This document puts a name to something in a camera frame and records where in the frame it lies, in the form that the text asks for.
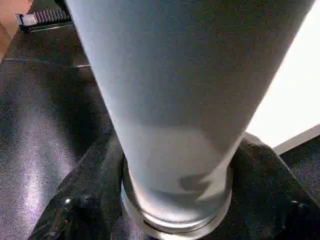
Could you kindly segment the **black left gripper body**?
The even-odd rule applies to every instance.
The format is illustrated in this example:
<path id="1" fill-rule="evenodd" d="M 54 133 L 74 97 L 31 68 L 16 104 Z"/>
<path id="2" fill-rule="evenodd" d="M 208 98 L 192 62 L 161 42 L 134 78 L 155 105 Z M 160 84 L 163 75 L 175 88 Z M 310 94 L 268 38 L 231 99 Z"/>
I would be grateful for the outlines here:
<path id="1" fill-rule="evenodd" d="M 34 11 L 30 14 L 17 13 L 15 18 L 19 29 L 23 33 L 39 32 L 73 25 L 73 20 L 69 13 L 61 8 Z"/>

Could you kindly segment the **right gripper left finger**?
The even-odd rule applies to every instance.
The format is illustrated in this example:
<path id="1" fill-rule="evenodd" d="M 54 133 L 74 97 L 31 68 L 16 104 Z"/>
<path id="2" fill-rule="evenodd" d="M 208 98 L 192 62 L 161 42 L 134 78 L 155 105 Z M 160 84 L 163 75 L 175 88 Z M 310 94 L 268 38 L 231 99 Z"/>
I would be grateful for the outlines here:
<path id="1" fill-rule="evenodd" d="M 122 212 L 123 162 L 114 131 L 95 141 L 62 180 L 29 239 L 110 240 Z"/>

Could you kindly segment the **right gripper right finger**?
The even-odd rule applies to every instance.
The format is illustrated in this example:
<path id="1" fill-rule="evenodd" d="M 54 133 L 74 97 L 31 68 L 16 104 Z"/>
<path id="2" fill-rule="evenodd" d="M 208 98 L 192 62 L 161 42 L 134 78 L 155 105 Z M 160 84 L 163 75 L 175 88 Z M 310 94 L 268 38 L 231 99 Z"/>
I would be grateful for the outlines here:
<path id="1" fill-rule="evenodd" d="M 232 161 L 232 199 L 217 240 L 318 240 L 320 205 L 281 157 L 256 137 Z"/>

